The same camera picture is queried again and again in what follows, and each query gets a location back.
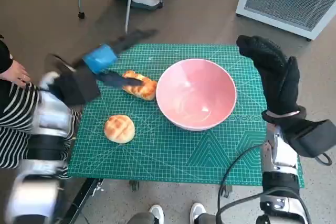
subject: table leg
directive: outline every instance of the table leg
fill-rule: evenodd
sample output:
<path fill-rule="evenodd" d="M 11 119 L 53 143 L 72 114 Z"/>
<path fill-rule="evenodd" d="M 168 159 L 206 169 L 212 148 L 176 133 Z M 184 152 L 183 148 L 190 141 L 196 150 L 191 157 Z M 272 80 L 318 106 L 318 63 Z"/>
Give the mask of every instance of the table leg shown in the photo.
<path fill-rule="evenodd" d="M 103 178 L 87 178 L 65 214 L 62 224 L 74 224 L 89 196 L 93 196 L 100 188 Z"/>
<path fill-rule="evenodd" d="M 220 195 L 222 195 L 224 198 L 229 198 L 233 189 L 231 185 L 225 185 L 223 187 L 223 190 L 220 192 Z"/>
<path fill-rule="evenodd" d="M 140 182 L 138 180 L 129 181 L 132 191 L 138 191 L 140 187 Z"/>

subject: blue tape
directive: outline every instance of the blue tape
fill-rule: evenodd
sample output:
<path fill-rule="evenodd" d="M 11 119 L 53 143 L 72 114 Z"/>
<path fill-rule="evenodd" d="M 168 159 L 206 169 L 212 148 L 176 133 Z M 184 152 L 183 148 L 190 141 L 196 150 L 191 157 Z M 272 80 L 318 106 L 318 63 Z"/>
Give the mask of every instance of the blue tape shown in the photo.
<path fill-rule="evenodd" d="M 117 56 L 107 44 L 101 45 L 83 57 L 83 61 L 88 65 L 91 71 L 96 74 L 107 69 L 116 63 L 117 60 Z"/>

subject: floor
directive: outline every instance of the floor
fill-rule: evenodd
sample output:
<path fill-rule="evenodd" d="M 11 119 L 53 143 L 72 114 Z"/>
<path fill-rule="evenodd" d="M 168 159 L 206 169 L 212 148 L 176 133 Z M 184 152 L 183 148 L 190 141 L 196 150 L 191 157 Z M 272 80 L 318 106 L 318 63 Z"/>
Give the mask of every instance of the floor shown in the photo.
<path fill-rule="evenodd" d="M 336 123 L 336 18 L 312 42 L 247 19 L 237 18 L 238 0 L 164 0 L 156 12 L 131 10 L 131 29 L 157 28 L 160 34 L 149 42 L 233 44 L 238 35 L 260 35 L 279 44 L 288 55 L 297 56 L 301 70 L 299 103 L 308 110 L 308 118 L 329 118 Z M 87 49 L 122 34 L 124 3 L 115 0 L 83 0 L 87 18 L 77 18 L 77 0 L 0 0 L 0 34 L 12 55 L 37 81 L 44 73 L 44 58 L 49 52 L 69 61 Z M 329 151 L 336 160 L 336 149 Z M 302 195 L 313 223 L 332 224 L 336 219 L 336 168 L 322 167 L 314 160 L 303 159 L 306 188 Z M 12 172 L 1 171 L 0 202 L 5 202 Z M 75 194 L 79 183 L 72 183 Z M 143 182 L 136 193 L 128 183 L 106 180 L 104 191 L 87 202 L 83 214 L 90 223 L 126 223 L 139 211 L 161 204 L 165 223 L 188 223 L 188 212 L 195 201 L 215 213 L 217 186 Z M 260 188 L 234 187 L 230 200 L 245 197 Z M 255 223 L 261 214 L 257 200 L 233 208 L 224 214 L 226 224 Z M 85 223 L 79 217 L 76 224 Z"/>

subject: shoe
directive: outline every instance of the shoe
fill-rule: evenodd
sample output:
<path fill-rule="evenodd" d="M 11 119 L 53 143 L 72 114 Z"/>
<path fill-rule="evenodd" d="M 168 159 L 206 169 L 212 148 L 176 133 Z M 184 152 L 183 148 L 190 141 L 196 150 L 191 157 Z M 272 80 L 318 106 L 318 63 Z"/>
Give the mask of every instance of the shoe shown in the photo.
<path fill-rule="evenodd" d="M 194 224 L 195 220 L 201 215 L 205 214 L 205 208 L 201 203 L 194 203 L 190 209 L 190 224 Z"/>
<path fill-rule="evenodd" d="M 154 205 L 151 207 L 151 209 L 149 209 L 149 212 L 151 212 L 152 215 L 154 215 L 156 219 L 159 220 L 159 224 L 163 224 L 164 215 L 163 215 L 163 210 L 161 206 Z"/>
<path fill-rule="evenodd" d="M 155 10 L 160 5 L 160 0 L 132 0 L 131 5 L 141 9 Z"/>

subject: green cutting mat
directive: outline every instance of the green cutting mat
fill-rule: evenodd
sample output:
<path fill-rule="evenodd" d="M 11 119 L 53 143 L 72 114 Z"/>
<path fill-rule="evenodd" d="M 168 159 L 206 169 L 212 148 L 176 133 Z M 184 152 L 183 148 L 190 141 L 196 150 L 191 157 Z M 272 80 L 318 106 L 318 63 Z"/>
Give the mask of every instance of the green cutting mat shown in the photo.
<path fill-rule="evenodd" d="M 141 44 L 125 52 L 112 69 L 132 69 L 158 80 L 166 68 L 188 58 L 211 60 L 224 67 L 237 87 L 237 104 L 221 125 L 203 132 L 182 130 L 165 118 L 155 101 L 99 83 L 101 97 L 88 104 L 80 122 L 69 174 L 80 177 L 219 184 L 225 170 L 245 149 L 260 144 L 266 107 L 258 72 L 236 46 Z M 135 123 L 135 138 L 119 145 L 107 140 L 109 116 L 126 114 Z M 231 185 L 261 185 L 260 152 L 247 154 L 228 177 Z M 302 172 L 300 182 L 303 186 Z"/>

